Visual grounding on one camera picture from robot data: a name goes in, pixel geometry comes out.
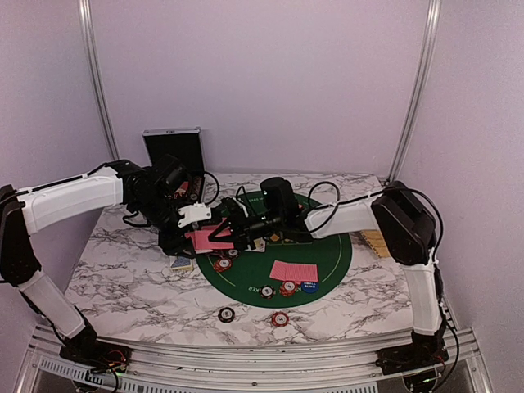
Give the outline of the red playing card deck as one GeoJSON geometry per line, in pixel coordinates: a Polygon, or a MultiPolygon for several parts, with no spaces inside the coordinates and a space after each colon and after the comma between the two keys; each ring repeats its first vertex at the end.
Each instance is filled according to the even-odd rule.
{"type": "Polygon", "coordinates": [[[193,249],[197,254],[216,250],[232,250],[234,245],[231,242],[212,242],[209,240],[210,230],[196,230],[185,233],[185,238],[191,241],[193,249]]]}

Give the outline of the red card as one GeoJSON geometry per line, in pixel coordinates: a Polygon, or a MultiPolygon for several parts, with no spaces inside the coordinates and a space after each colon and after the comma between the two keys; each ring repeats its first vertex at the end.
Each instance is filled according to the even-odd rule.
{"type": "Polygon", "coordinates": [[[269,277],[278,281],[302,281],[299,264],[292,264],[279,260],[273,262],[269,277]]]}
{"type": "Polygon", "coordinates": [[[295,264],[290,269],[289,276],[295,282],[317,282],[318,267],[316,264],[295,264]]]}

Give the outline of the blue small blind button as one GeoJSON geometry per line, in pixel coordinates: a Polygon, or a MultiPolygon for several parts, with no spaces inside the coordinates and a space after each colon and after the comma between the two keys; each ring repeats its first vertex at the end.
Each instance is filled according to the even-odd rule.
{"type": "Polygon", "coordinates": [[[314,294],[319,290],[318,282],[302,282],[300,285],[301,290],[306,294],[314,294]]]}

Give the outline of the black orange 100 chip stack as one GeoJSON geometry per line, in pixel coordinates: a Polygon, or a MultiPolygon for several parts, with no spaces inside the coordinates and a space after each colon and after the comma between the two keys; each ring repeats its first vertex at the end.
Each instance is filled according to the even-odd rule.
{"type": "Polygon", "coordinates": [[[223,307],[219,310],[218,319],[222,323],[231,323],[235,319],[235,312],[230,307],[223,307]]]}

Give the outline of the red beige 5 chip stack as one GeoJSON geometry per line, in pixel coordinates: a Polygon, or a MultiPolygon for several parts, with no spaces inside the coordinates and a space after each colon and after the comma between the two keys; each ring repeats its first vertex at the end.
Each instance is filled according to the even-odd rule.
{"type": "Polygon", "coordinates": [[[277,328],[282,328],[289,324],[289,317],[286,313],[275,312],[271,317],[271,323],[277,328]]]}

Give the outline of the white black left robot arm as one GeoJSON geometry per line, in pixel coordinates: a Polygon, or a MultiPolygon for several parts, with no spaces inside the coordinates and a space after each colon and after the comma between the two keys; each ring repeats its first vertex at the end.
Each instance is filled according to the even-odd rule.
{"type": "Polygon", "coordinates": [[[64,337],[86,364],[97,364],[103,346],[89,321],[44,271],[31,237],[45,229],[108,207],[124,206],[161,235],[180,237],[174,194],[191,178],[182,162],[164,156],[152,166],[129,160],[84,174],[16,189],[1,187],[1,279],[14,287],[64,337]]]}

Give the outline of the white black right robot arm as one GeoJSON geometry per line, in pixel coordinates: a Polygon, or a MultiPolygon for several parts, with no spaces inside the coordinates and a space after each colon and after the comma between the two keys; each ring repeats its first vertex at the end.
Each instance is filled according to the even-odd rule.
{"type": "Polygon", "coordinates": [[[245,250],[273,233],[309,242],[342,233],[380,231],[390,256],[404,271],[412,304],[412,342],[405,347],[405,358],[414,367],[422,367],[436,355],[445,330],[442,281],[436,266],[440,245],[436,225],[441,219],[420,202],[422,193],[395,181],[379,192],[336,200],[331,206],[300,207],[291,183],[282,177],[265,179],[260,189],[266,211],[250,215],[237,199],[224,198],[228,214],[210,240],[245,250]]]}

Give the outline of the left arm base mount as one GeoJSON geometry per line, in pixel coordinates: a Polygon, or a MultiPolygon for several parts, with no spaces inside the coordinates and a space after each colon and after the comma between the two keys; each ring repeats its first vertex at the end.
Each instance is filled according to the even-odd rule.
{"type": "Polygon", "coordinates": [[[95,373],[124,372],[129,365],[132,350],[127,346],[96,341],[92,348],[79,350],[71,344],[62,346],[60,356],[79,364],[89,366],[95,373]]]}

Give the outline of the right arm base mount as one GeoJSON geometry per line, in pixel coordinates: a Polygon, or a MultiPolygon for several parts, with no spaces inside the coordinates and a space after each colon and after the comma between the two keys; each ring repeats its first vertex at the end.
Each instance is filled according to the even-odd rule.
{"type": "Polygon", "coordinates": [[[375,364],[383,375],[391,375],[441,364],[448,359],[446,348],[430,353],[428,348],[408,344],[378,350],[375,364]]]}

